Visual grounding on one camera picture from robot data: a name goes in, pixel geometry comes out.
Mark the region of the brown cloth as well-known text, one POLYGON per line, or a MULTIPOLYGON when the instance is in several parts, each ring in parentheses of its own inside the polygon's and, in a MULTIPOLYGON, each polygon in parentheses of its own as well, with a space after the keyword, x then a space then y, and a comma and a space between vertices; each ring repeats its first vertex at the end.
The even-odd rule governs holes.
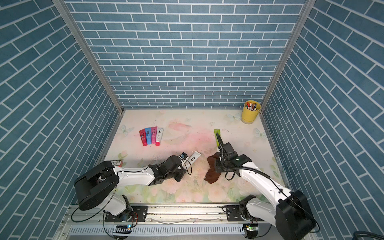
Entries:
POLYGON ((217 173, 215 170, 216 160, 219 160, 219 159, 220 159, 220 153, 219 152, 217 152, 217 153, 215 153, 215 154, 213 154, 207 158, 207 161, 208 161, 210 168, 209 168, 208 172, 206 173, 204 180, 206 182, 208 182, 209 184, 215 183, 221 175, 221 173, 217 173))

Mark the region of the white orange-cap toothpaste tube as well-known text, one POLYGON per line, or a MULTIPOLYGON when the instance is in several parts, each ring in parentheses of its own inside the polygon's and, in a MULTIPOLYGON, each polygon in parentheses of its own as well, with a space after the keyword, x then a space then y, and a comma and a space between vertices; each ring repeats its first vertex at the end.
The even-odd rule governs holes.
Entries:
POLYGON ((195 163, 195 162, 199 159, 200 156, 201 156, 201 154, 200 154, 199 152, 195 151, 195 152, 189 157, 188 161, 189 161, 191 164, 193 164, 193 163, 195 163))

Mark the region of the green toothpaste tube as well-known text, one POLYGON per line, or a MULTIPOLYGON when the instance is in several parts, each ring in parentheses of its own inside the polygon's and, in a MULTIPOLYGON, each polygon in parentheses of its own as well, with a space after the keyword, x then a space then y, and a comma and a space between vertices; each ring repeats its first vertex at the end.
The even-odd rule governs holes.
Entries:
POLYGON ((218 140, 218 136, 220 136, 220 135, 221 135, 221 130, 220 129, 214 129, 214 136, 215 136, 217 147, 220 146, 220 143, 218 140))

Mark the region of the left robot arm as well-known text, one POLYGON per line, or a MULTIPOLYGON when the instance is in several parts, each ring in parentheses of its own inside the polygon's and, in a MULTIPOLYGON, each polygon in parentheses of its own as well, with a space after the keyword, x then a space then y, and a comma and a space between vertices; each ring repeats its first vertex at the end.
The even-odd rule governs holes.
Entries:
POLYGON ((172 155, 160 164, 148 165, 141 169, 122 168, 113 165, 112 161, 104 161, 75 180, 79 209, 87 211, 98 208, 113 216, 129 211, 131 208, 128 198, 117 195, 117 188, 130 185, 159 185, 168 179, 180 182, 187 172, 184 166, 187 159, 185 153, 180 156, 172 155))

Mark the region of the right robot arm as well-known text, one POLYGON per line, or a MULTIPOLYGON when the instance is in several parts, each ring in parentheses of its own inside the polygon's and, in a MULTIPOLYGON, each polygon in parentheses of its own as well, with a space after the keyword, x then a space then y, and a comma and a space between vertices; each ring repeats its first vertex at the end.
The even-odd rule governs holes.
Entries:
POLYGON ((245 221, 260 218, 276 227, 284 240, 301 240, 317 222, 307 197, 301 191, 291 191, 278 184, 246 155, 238 155, 230 143, 219 142, 219 159, 215 172, 234 173, 258 190, 268 201, 249 195, 239 203, 239 213, 245 221))

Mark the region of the white pink-cap toothpaste tube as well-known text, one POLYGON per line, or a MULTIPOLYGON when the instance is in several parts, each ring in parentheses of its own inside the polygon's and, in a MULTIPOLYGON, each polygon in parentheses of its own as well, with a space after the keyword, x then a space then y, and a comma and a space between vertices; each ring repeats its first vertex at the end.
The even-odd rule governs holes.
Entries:
POLYGON ((155 141, 155 145, 156 145, 157 147, 160 146, 160 144, 161 144, 161 140, 162 140, 162 137, 163 137, 163 133, 164 133, 164 128, 160 128, 160 127, 158 127, 158 128, 157 128, 156 141, 155 141))

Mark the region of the blue toothpaste tube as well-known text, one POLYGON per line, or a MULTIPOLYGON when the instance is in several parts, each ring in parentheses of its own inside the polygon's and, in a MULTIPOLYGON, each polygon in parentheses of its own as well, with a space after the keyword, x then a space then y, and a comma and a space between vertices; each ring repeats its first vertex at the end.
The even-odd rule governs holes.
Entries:
POLYGON ((152 128, 145 128, 146 141, 148 145, 152 144, 152 128))

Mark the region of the magenta toothpaste tube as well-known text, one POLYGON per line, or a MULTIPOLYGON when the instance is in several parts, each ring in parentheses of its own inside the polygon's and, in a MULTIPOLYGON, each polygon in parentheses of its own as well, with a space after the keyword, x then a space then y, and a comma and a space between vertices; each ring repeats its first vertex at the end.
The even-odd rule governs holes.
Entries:
POLYGON ((151 143, 156 143, 158 127, 151 127, 151 143))

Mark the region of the red toothpaste tube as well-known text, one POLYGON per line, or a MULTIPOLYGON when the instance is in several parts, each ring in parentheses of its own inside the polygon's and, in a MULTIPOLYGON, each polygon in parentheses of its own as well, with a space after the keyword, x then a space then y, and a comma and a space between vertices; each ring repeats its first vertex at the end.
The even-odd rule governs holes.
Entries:
POLYGON ((146 134, 146 129, 139 130, 140 138, 142 141, 142 145, 145 147, 148 145, 147 142, 147 134, 146 134))

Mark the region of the yellow cup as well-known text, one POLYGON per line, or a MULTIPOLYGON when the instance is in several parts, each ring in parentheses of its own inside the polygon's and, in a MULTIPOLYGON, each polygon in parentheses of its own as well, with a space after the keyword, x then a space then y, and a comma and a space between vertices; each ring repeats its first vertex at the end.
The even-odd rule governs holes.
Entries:
POLYGON ((256 120, 256 117, 258 116, 261 110, 261 104, 253 100, 249 100, 246 102, 244 103, 243 111, 241 114, 241 120, 243 123, 250 125, 256 120), (246 102, 256 103, 258 109, 256 111, 248 110, 247 107, 245 106, 246 102))

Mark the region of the colourful card on table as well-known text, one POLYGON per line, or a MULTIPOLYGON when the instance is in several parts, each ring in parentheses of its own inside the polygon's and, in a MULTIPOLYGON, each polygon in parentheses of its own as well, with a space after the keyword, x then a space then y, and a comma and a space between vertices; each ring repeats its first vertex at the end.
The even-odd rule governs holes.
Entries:
POLYGON ((117 166, 117 167, 123 166, 123 160, 112 160, 111 163, 113 166, 117 166))

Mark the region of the pens in cup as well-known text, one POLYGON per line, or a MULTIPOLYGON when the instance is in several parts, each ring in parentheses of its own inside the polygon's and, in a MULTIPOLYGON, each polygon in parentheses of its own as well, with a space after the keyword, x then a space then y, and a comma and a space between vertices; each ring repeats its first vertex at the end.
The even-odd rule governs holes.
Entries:
POLYGON ((246 103, 245 103, 245 106, 246 106, 247 109, 250 110, 250 111, 256 111, 256 110, 258 109, 256 103, 246 102, 246 103))

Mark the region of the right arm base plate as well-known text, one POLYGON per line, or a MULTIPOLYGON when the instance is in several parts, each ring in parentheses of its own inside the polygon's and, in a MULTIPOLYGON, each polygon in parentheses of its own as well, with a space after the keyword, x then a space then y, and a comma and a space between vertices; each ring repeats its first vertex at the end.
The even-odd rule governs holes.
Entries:
POLYGON ((246 207, 240 205, 226 205, 222 207, 222 210, 227 216, 228 222, 251 222, 251 221, 262 221, 260 218, 252 217, 251 214, 246 210, 246 207))

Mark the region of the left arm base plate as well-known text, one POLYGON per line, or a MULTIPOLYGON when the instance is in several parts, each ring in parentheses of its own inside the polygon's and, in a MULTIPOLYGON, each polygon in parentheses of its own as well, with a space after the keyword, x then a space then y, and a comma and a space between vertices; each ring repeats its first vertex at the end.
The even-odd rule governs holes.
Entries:
POLYGON ((107 223, 122 223, 122 222, 144 222, 148 213, 148 206, 130 206, 117 216, 106 214, 105 222, 107 223))

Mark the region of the aluminium front rail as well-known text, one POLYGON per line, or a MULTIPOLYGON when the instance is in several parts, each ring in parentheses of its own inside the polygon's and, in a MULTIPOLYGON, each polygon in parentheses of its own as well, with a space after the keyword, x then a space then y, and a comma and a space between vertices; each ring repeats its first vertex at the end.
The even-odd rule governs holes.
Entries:
MULTIPOLYGON (((148 206, 146 220, 139 223, 159 223, 159 224, 178 224, 192 221, 198 222, 228 222, 227 216, 222 210, 226 205, 239 204, 129 204, 130 206, 148 206)), ((106 214, 111 214, 105 210, 93 208, 81 211, 75 206, 70 207, 65 214, 65 223, 85 224, 95 223, 105 219, 106 214)))

